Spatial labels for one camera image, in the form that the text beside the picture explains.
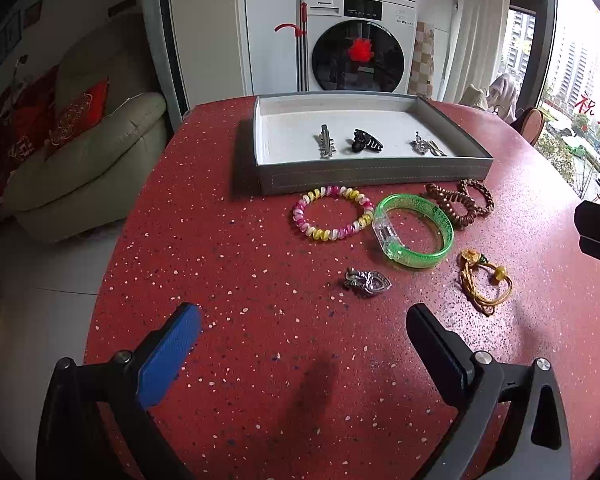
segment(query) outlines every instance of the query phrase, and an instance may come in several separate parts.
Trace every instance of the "red toy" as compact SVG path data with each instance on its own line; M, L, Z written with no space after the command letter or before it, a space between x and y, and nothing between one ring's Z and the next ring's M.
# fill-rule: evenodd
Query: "red toy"
M353 44L347 50L349 58L354 63L368 63L374 56L371 51L371 40L365 38L356 38L353 40Z

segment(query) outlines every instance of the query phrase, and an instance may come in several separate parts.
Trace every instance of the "blue gripper pad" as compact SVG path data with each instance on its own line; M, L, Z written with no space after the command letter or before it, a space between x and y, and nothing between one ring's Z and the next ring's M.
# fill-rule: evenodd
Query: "blue gripper pad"
M178 310L174 314L177 318L167 321L165 326L171 324L170 328L138 372L136 398L145 410L162 400L200 333L199 307L184 303Z

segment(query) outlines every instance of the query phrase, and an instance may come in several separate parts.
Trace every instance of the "armrest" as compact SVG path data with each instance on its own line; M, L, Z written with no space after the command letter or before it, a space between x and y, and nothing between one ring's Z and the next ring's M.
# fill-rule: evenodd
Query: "armrest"
M165 110L162 95L140 94L47 160L46 150L39 150L11 177L4 191L5 207L14 212L29 211L99 177L160 120Z

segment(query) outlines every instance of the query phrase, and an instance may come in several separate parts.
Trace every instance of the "transparent bangle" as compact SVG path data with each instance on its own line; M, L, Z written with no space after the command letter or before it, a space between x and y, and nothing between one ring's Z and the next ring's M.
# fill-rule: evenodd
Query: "transparent bangle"
M411 209L429 218L442 234L442 249L431 254L408 250L389 220L387 212L391 209ZM372 226L382 251L389 259L416 269L427 269L439 264L454 242L454 228L442 209L416 195L396 194L386 197L376 206Z

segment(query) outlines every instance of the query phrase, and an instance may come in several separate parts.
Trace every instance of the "sofa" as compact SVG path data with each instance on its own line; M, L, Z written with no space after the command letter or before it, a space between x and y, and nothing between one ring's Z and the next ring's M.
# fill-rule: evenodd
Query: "sofa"
M51 156L37 150L11 175L2 204L27 232L57 242L125 218L167 140L141 14L127 14L71 47L58 66L56 116L109 78L104 117Z

